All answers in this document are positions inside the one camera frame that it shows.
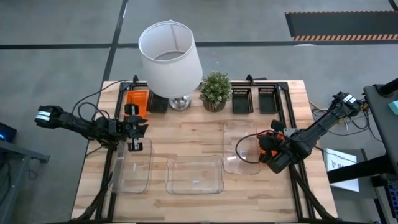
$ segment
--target green plant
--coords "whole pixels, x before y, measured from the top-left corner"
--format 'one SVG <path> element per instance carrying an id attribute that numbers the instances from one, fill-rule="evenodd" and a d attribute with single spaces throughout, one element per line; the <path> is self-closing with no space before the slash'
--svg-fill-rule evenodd
<path id="1" fill-rule="evenodd" d="M 209 103 L 218 104 L 231 99 L 232 86 L 228 74 L 211 72 L 203 79 L 200 87 L 200 99 Z"/>

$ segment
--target electrical wire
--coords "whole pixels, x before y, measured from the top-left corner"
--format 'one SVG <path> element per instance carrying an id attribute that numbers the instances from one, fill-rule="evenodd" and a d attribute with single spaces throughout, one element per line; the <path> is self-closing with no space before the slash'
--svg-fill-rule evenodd
<path id="1" fill-rule="evenodd" d="M 329 131 L 329 130 L 327 130 L 327 131 L 328 131 L 330 134 L 334 134 L 334 135 L 337 135 L 337 136 L 350 136 L 350 135 L 353 135 L 353 134 L 358 134 L 358 133 L 364 132 L 364 131 L 366 131 L 366 130 L 368 130 L 368 128 L 366 128 L 366 129 L 364 129 L 364 130 L 356 131 L 356 132 L 354 132 L 354 133 L 349 133 L 349 134 L 337 134 L 337 133 L 334 133 L 333 131 Z"/>
<path id="2" fill-rule="evenodd" d="M 326 154 L 333 155 L 333 156 L 337 156 L 337 157 L 339 157 L 340 159 L 343 159 L 343 160 L 346 160 L 346 161 L 350 161 L 350 162 L 353 162 L 354 164 L 356 164 L 356 162 L 354 162 L 354 161 L 352 161 L 352 160 L 350 160 L 350 159 L 346 159 L 346 158 L 344 158 L 344 157 L 342 157 L 342 156 L 339 156 L 339 155 L 336 155 L 336 154 L 334 154 L 334 153 L 328 152 L 327 150 L 322 149 L 322 148 L 320 148 L 320 147 L 318 147 L 318 146 L 315 146 L 314 148 L 319 149 L 319 150 L 323 151 L 323 152 L 326 153 Z"/>
<path id="3" fill-rule="evenodd" d="M 1 184 L 0 184 L 0 189 L 2 189 L 2 187 L 4 186 L 4 184 L 6 183 L 6 180 L 7 180 L 7 173 L 6 173 L 6 176 L 4 177 L 4 180 L 1 182 Z"/>
<path id="4" fill-rule="evenodd" d="M 369 127 L 368 123 L 366 123 L 364 127 L 361 127 L 361 126 L 359 126 L 358 124 L 355 123 L 354 119 L 351 119 L 350 121 L 352 122 L 352 124 L 353 124 L 354 126 L 356 126 L 358 129 L 361 129 L 361 130 L 365 130 L 366 128 Z"/>
<path id="5" fill-rule="evenodd" d="M 28 173 L 29 180 L 35 180 L 37 178 L 37 173 L 33 171 L 32 168 L 29 168 Z"/>
<path id="6" fill-rule="evenodd" d="M 102 91 L 106 90 L 107 88 L 109 88 L 110 86 L 112 86 L 112 85 L 114 85 L 114 84 L 116 84 L 116 83 L 119 83 L 119 82 L 126 82 L 126 81 L 127 81 L 127 80 L 119 80 L 119 81 L 116 81 L 116 82 L 112 82 L 112 83 L 109 84 L 107 87 L 104 87 L 103 89 L 100 89 L 99 91 L 97 91 L 97 92 L 95 92 L 95 93 L 92 93 L 92 94 L 90 94 L 90 95 L 88 95 L 88 96 L 83 97 L 81 100 L 79 100 L 79 101 L 77 101 L 77 102 L 75 103 L 75 105 L 73 106 L 71 115 L 73 115 L 73 113 L 75 112 L 75 108 L 76 108 L 77 105 L 78 105 L 80 102 L 82 102 L 83 100 L 85 100 L 85 99 L 87 99 L 87 98 L 89 98 L 89 97 L 91 97 L 91 96 L 94 96 L 94 95 L 96 95 L 96 94 L 98 94 L 98 93 L 101 93 Z"/>
<path id="7" fill-rule="evenodd" d="M 253 161 L 248 161 L 248 160 L 246 160 L 245 158 L 243 158 L 243 157 L 238 153 L 238 145 L 239 145 L 239 143 L 241 143 L 243 140 L 245 140 L 245 139 L 248 138 L 248 137 L 257 136 L 257 135 L 262 134 L 262 133 L 265 133 L 265 132 L 273 132 L 273 133 L 278 134 L 276 131 L 273 131 L 273 130 L 265 130 L 265 131 L 261 131 L 261 132 L 259 132 L 259 133 L 248 134 L 247 136 L 241 138 L 241 139 L 236 143 L 236 145 L 235 145 L 235 153 L 236 153 L 236 156 L 238 156 L 243 162 L 247 162 L 248 164 L 258 164 L 258 163 L 260 163 L 259 161 L 253 162 Z"/>
<path id="8" fill-rule="evenodd" d="M 81 104 L 79 105 L 79 107 L 77 108 L 77 114 L 79 115 L 79 118 L 80 118 L 80 119 L 84 119 L 83 116 L 82 116 L 81 113 L 80 113 L 81 107 L 82 107 L 83 105 L 90 105 L 90 106 L 92 106 L 92 107 L 95 109 L 95 112 L 94 112 L 94 114 L 93 114 L 92 117 L 91 117 L 91 121 L 93 121 L 93 118 L 95 117 L 95 115 L 96 115 L 97 113 L 100 113 L 101 116 L 104 117 L 105 119 L 107 118 L 107 117 L 104 115 L 104 113 L 103 113 L 100 109 L 98 109 L 98 107 L 95 106 L 93 103 L 84 102 L 84 103 L 81 103 Z"/>
<path id="9" fill-rule="evenodd" d="M 10 166 L 10 162 L 7 160 L 7 167 L 8 167 L 8 171 L 7 171 L 7 177 L 6 179 L 8 179 L 8 188 L 6 190 L 6 193 L 4 194 L 3 198 L 0 200 L 0 206 L 2 205 L 2 203 L 5 201 L 5 199 L 7 198 L 7 195 L 11 189 L 11 166 Z"/>
<path id="10" fill-rule="evenodd" d="M 104 184 L 97 195 L 95 196 L 94 200 L 90 203 L 90 205 L 86 208 L 86 210 L 81 214 L 78 218 L 74 220 L 87 220 L 90 219 L 90 217 L 93 215 L 94 211 L 97 209 L 99 202 L 103 200 L 103 198 L 106 195 L 106 192 L 108 191 L 108 184 L 111 182 L 113 176 L 113 172 L 109 174 L 109 177 L 106 181 L 106 184 Z"/>
<path id="11" fill-rule="evenodd" d="M 101 147 L 99 147 L 99 148 L 97 148 L 97 149 L 92 150 L 91 152 L 89 152 L 89 153 L 86 154 L 85 158 L 87 158 L 87 156 L 90 155 L 91 153 L 94 153 L 94 152 L 96 152 L 96 151 L 98 151 L 98 150 L 100 150 L 100 149 L 102 149 L 102 148 L 104 148 L 104 146 L 101 146 Z"/>
<path id="12" fill-rule="evenodd" d="M 366 121 L 368 122 L 368 128 L 369 128 L 369 131 L 371 132 L 372 136 L 373 136 L 377 141 L 383 143 L 382 140 L 379 140 L 379 139 L 376 137 L 376 135 L 374 135 L 374 133 L 373 133 L 373 131 L 372 131 L 372 129 L 371 129 L 371 125 L 370 125 L 370 122 L 369 122 L 369 114 L 368 114 L 369 111 L 368 111 L 368 110 L 364 110 L 363 113 L 364 113 L 364 115 L 365 115 Z"/>
<path id="13" fill-rule="evenodd" d="M 318 109 L 318 110 L 327 110 L 327 109 L 322 109 L 322 108 L 320 108 L 318 105 L 316 105 L 315 103 L 313 103 L 311 100 L 309 100 L 308 102 L 310 102 L 310 104 L 311 104 L 313 107 L 315 107 L 316 109 Z"/>

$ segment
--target orange container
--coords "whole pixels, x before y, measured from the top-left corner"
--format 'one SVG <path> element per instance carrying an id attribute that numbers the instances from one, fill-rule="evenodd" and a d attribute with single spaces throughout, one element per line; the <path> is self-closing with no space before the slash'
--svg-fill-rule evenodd
<path id="1" fill-rule="evenodd" d="M 147 116 L 147 90 L 133 90 L 127 92 L 127 103 L 134 103 L 139 107 L 138 116 L 145 118 Z"/>

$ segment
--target rectangular plastic tray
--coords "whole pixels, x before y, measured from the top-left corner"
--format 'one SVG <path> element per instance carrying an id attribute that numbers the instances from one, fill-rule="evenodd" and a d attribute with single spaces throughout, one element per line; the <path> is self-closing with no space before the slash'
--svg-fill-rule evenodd
<path id="1" fill-rule="evenodd" d="M 257 133 L 257 126 L 250 121 L 228 121 L 223 126 L 223 162 L 224 170 L 229 174 L 258 174 L 261 170 L 260 163 L 251 164 L 244 162 L 237 155 L 249 161 L 258 162 L 259 149 L 257 136 L 243 139 L 236 150 L 240 139 Z"/>
<path id="2" fill-rule="evenodd" d="M 128 151 L 128 142 L 118 145 L 113 176 L 109 190 L 114 193 L 143 193 L 150 177 L 152 165 L 152 142 L 149 138 L 140 138 L 143 149 L 137 152 Z"/>
<path id="3" fill-rule="evenodd" d="M 220 156 L 177 157 L 167 161 L 166 191 L 170 194 L 217 194 L 223 191 Z"/>

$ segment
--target floor mat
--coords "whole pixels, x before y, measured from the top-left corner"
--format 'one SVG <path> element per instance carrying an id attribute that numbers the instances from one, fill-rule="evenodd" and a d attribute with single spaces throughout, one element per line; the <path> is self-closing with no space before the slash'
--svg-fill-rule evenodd
<path id="1" fill-rule="evenodd" d="M 286 12 L 293 40 L 396 40 L 397 11 Z"/>

